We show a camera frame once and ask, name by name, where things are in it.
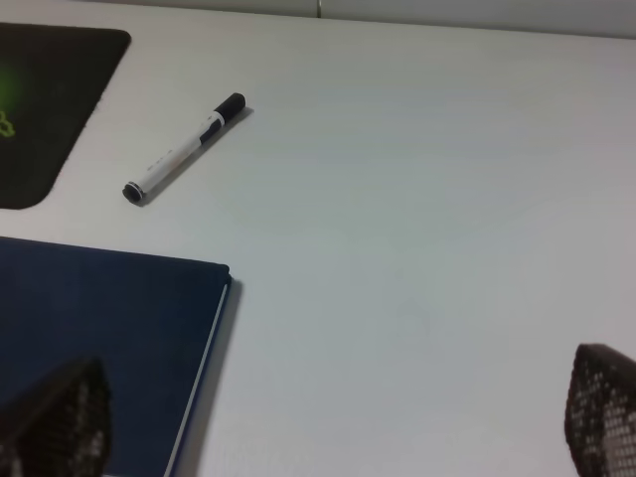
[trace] desk surface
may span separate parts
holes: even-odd
[[[133,41],[0,235],[228,264],[199,475],[573,475],[574,350],[636,356],[636,43],[7,0]],[[234,91],[150,206],[123,184]]]

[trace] notebook cover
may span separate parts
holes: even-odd
[[[96,356],[112,391],[105,473],[163,476],[230,283],[224,265],[0,238],[0,405]]]
[[[49,194],[129,43],[118,30],[0,23],[0,208]]]

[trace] green logo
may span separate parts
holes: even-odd
[[[4,111],[0,111],[0,136],[12,137],[16,135],[16,130],[13,128],[13,124],[7,119],[7,115]]]

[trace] black mouse pad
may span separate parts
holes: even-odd
[[[0,208],[47,197],[129,43],[118,30],[0,23]]]

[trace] whiteboard marker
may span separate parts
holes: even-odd
[[[196,134],[180,147],[171,149],[146,170],[143,178],[130,181],[123,188],[123,196],[132,204],[138,204],[152,189],[170,175],[190,155],[208,142],[222,127],[232,120],[245,107],[245,98],[235,92],[223,104],[215,109],[212,116],[204,122]]]

